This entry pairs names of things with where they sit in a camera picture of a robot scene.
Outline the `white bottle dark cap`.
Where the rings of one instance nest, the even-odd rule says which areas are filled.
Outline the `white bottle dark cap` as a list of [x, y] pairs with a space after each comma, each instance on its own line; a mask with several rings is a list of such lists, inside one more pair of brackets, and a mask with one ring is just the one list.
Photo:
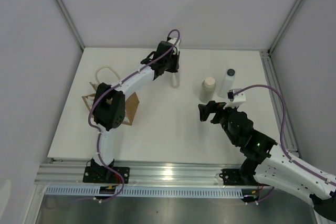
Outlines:
[[231, 89], [234, 79], [235, 79], [236, 71], [232, 68], [226, 70], [225, 76], [223, 78], [222, 84], [217, 95], [220, 98], [227, 98], [227, 93]]

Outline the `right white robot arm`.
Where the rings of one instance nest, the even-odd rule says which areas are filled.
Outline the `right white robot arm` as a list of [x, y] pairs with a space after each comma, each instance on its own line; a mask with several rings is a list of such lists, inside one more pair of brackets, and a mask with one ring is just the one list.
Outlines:
[[246, 157], [239, 178], [246, 185], [264, 184], [294, 195], [311, 205], [320, 216], [335, 221], [335, 176], [302, 159], [285, 154], [274, 139], [254, 129], [245, 112], [225, 103], [199, 104], [200, 121], [214, 114], [230, 142]]

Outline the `silver tube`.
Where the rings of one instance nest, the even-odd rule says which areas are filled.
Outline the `silver tube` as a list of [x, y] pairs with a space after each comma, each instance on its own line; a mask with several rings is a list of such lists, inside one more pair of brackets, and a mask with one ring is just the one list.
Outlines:
[[180, 86], [180, 73], [171, 73], [171, 87], [178, 88]]

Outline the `frosted jar beige lid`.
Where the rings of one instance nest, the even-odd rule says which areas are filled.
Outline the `frosted jar beige lid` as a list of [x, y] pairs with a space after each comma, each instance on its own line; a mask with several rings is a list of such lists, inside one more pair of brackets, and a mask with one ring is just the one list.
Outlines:
[[213, 77], [207, 77], [203, 80], [200, 89], [199, 100], [202, 103], [208, 103], [216, 90], [216, 81]]

